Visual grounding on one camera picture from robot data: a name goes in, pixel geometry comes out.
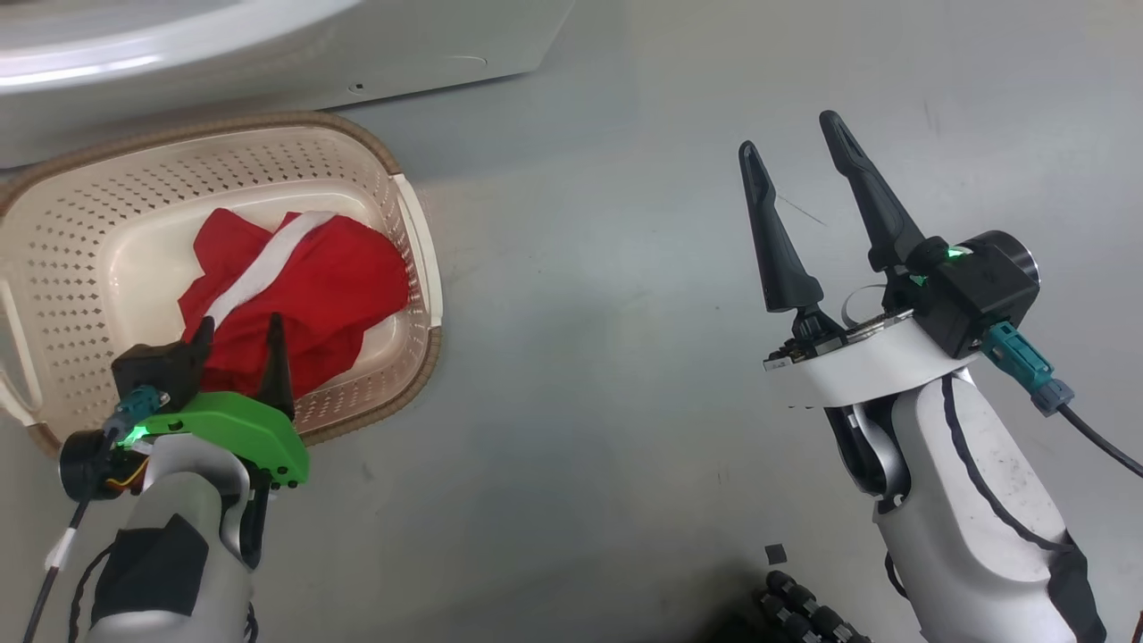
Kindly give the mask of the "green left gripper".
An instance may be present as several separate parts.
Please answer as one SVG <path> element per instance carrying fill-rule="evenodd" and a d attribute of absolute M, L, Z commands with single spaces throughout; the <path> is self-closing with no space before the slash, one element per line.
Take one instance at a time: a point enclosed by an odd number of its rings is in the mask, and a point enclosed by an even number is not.
<path fill-rule="evenodd" d="M 267 471 L 274 484 L 304 485 L 311 460 L 293 424 L 296 405 L 281 314 L 270 318 L 257 400 L 238 392 L 200 392 L 213 338 L 215 319 L 205 316 L 185 345 L 182 397 L 191 402 L 177 412 L 154 413 L 136 423 L 135 442 L 193 435 L 256 465 L 258 471 Z"/>

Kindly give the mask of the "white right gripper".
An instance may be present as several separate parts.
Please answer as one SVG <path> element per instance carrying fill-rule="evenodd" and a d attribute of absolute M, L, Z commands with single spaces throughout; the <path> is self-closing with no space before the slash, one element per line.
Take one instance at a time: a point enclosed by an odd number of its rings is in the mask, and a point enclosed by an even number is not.
<path fill-rule="evenodd" d="M 826 110 L 820 113 L 818 122 L 837 172 L 852 187 L 871 244 L 868 252 L 871 270 L 903 267 L 909 255 L 924 242 L 922 232 L 842 116 Z M 793 340 L 812 345 L 826 335 L 818 306 L 823 289 L 805 271 L 780 219 L 777 190 L 754 142 L 740 143 L 738 164 L 764 306 L 772 314 L 792 311 Z M 964 369 L 976 357 L 975 353 L 951 357 L 914 319 L 900 316 L 890 324 L 878 322 L 873 330 L 858 332 L 857 341 L 824 355 L 800 362 L 793 357 L 768 359 L 764 370 L 766 384 L 780 405 L 837 408 L 914 389 Z"/>

